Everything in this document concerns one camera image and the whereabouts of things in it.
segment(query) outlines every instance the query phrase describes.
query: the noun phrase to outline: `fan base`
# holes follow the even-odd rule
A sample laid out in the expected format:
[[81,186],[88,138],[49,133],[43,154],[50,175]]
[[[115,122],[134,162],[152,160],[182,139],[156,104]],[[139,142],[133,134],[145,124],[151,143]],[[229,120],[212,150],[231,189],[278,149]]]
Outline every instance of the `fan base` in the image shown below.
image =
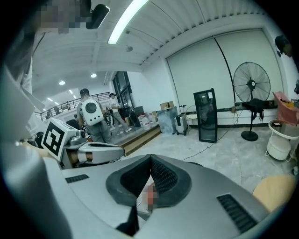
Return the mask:
[[258,139],[258,135],[252,131],[244,131],[242,132],[241,136],[247,141],[256,141]]

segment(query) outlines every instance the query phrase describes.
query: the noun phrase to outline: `bottle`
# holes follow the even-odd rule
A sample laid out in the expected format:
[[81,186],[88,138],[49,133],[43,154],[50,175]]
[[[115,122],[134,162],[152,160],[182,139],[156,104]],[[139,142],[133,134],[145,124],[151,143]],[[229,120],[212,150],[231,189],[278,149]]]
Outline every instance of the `bottle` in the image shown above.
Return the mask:
[[155,127],[156,126],[156,118],[153,115],[153,113],[149,113],[149,123],[151,127]]
[[149,130],[150,129],[150,121],[147,117],[144,117],[142,119],[142,124],[143,124],[144,130]]

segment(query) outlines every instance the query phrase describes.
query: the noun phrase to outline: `black fan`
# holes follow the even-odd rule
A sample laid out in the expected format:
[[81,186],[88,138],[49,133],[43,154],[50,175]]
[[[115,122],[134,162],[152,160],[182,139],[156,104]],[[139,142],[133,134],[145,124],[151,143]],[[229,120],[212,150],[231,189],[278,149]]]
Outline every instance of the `black fan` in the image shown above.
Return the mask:
[[268,99],[270,88],[270,80],[266,71],[256,63],[245,62],[235,71],[235,92],[251,110],[250,130],[241,134],[245,140],[256,141],[258,139],[257,134],[252,131],[252,121],[256,117],[256,109],[262,109],[264,102]]

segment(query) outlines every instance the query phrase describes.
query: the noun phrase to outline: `railing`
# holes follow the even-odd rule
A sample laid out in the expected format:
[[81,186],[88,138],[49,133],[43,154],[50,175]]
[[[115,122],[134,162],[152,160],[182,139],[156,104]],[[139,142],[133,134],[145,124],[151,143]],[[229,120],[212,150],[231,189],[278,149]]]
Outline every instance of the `railing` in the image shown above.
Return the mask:
[[[92,98],[95,100],[99,101],[100,103],[106,100],[109,100],[109,94],[110,92],[105,92],[102,94],[97,94],[97,95],[91,95]],[[42,121],[45,121],[55,115],[61,114],[62,112],[66,112],[68,110],[76,109],[79,103],[81,102],[81,99],[75,99],[72,101],[67,101],[61,105],[57,105],[53,108],[48,109],[47,111],[44,111],[42,113],[35,112],[35,115],[40,117]]]

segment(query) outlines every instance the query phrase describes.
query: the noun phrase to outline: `recessed light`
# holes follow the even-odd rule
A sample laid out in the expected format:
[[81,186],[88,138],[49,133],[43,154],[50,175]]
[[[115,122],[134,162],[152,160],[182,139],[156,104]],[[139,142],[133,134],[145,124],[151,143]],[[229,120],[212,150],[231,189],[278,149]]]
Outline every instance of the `recessed light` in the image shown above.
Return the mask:
[[134,15],[139,11],[140,8],[143,7],[148,0],[133,0],[125,10],[119,21],[117,22],[110,38],[108,44],[116,44],[118,39],[120,38],[123,30],[126,28],[128,23],[134,17]]

